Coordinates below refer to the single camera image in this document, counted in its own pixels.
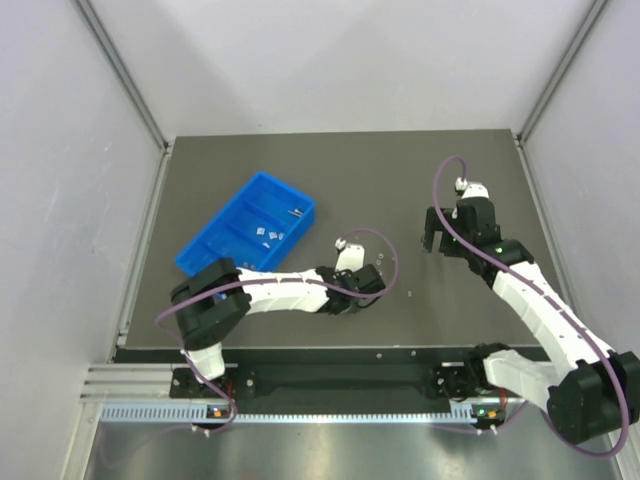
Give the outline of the blue plastic compartment bin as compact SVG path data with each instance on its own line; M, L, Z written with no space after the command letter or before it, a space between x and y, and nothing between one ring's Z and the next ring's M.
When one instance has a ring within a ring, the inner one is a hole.
M175 265L192 277L221 258L255 271L276 270L315 221L315 201L266 173L256 173L177 254ZM299 209L301 217L289 210ZM259 227L264 235L257 235ZM282 240L269 233L284 233ZM265 248L267 242L271 248Z

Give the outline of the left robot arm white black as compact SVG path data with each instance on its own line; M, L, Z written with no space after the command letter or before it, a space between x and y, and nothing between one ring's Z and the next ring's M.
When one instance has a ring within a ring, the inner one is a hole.
M302 272L258 272L222 258L170 293L187 362L199 382L225 374L223 340L248 315L299 311L356 313L381 296L386 285L371 264L356 269L319 266Z

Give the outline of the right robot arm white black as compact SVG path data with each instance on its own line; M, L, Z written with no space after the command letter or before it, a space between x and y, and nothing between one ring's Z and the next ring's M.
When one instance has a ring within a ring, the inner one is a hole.
M466 362L476 388L500 387L537 406L567 443L581 444L639 420L639 359L597 338L544 278L518 240L504 239L493 203L483 197L455 208L428 208L423 248L467 261L542 346L549 361L529 360L502 344L480 344Z

